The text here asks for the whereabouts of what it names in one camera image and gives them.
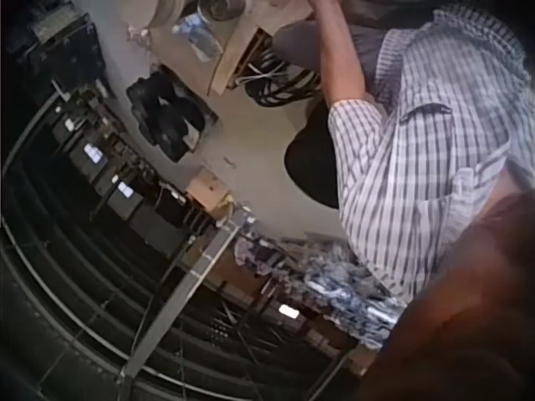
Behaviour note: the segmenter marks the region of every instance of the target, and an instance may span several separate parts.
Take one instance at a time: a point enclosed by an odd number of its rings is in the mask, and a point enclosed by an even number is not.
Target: black cable
[[[251,65],[254,69],[247,66],[243,77],[258,75],[258,71],[266,75],[273,74],[244,85],[247,95],[262,107],[281,107],[311,98],[319,91],[319,75],[311,71],[303,70],[287,81],[281,79],[281,74],[285,79],[289,78],[291,64],[276,58],[269,48],[261,52]]]

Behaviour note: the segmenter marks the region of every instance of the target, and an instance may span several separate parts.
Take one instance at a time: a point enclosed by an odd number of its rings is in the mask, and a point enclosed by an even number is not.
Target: short sleeve
[[[329,132],[336,153],[339,198],[366,174],[381,138],[381,113],[370,102],[342,100],[329,112]]]

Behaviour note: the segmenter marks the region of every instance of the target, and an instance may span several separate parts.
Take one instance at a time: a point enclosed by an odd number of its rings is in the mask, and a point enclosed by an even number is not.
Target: striped shirt
[[[340,218],[357,257],[409,302],[485,205],[504,165],[535,186],[535,97],[525,53],[462,6],[389,31],[374,92],[329,114]]]

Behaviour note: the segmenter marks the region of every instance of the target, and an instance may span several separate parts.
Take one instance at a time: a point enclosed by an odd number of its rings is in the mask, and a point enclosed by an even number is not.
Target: concrete floor
[[[338,212],[309,199],[289,179],[283,165],[286,147],[304,126],[306,104],[264,109],[240,89],[223,96],[206,95],[215,63],[200,63],[185,40],[169,30],[153,32],[154,49],[162,63],[177,72],[220,117],[206,133],[195,154],[178,164],[150,146],[136,128],[125,89],[150,73],[155,60],[127,41],[126,24],[109,0],[74,0],[97,26],[107,74],[117,101],[116,111],[129,130],[133,145],[170,182],[184,188],[200,165],[212,170],[232,189],[235,198],[251,207],[269,235],[302,237],[305,232],[344,237]]]

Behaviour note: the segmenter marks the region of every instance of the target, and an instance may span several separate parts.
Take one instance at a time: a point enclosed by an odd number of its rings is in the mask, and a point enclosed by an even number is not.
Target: cable bundle
[[[319,91],[319,75],[293,70],[294,66],[275,57],[268,48],[244,69],[236,84],[244,85],[247,95],[262,107],[280,107],[313,97]]]

